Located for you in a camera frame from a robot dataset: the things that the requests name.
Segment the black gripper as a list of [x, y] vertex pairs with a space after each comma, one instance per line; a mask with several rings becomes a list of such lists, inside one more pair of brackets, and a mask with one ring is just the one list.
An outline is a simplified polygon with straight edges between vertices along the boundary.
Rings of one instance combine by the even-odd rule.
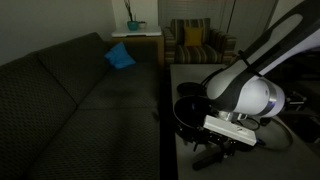
[[180, 123], [177, 127], [177, 133], [184, 141], [194, 143], [194, 149], [197, 149], [199, 144], [215, 144], [226, 155], [235, 154], [236, 141], [216, 132], [202, 127], [193, 128]]

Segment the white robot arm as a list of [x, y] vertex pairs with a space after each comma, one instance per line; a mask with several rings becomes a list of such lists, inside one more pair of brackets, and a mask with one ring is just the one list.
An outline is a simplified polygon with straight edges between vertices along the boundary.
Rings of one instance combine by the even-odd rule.
[[304, 0], [240, 51], [235, 62], [200, 83], [178, 85], [181, 97], [173, 112], [191, 129], [194, 142], [257, 144], [255, 132], [237, 122], [248, 117], [273, 117], [282, 110], [284, 92], [265, 75], [290, 57], [319, 46], [319, 8], [320, 0]]

